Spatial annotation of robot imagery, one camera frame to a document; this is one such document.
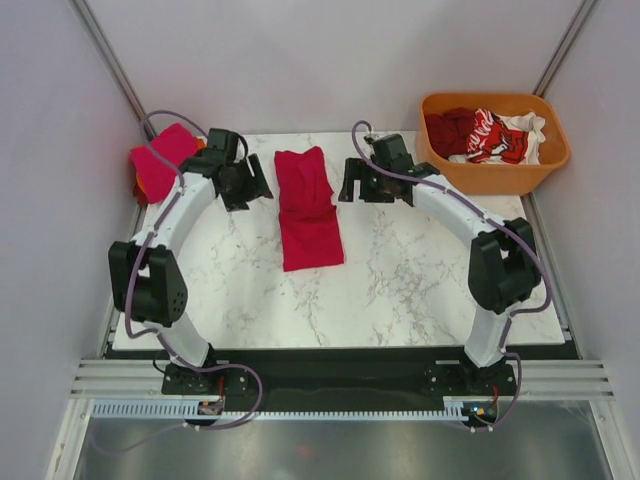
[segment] gray wall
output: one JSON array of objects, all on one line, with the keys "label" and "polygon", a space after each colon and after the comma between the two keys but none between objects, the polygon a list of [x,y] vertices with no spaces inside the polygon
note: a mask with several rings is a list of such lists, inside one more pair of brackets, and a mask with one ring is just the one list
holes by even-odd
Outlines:
[{"label": "gray wall", "polygon": [[572,160],[537,191],[578,340],[640,447],[640,3],[601,2],[548,99]]},{"label": "gray wall", "polygon": [[413,129],[434,90],[531,91],[580,1],[89,3],[147,109],[268,133]]},{"label": "gray wall", "polygon": [[0,477],[42,478],[131,224],[135,123],[65,0],[0,6]]}]

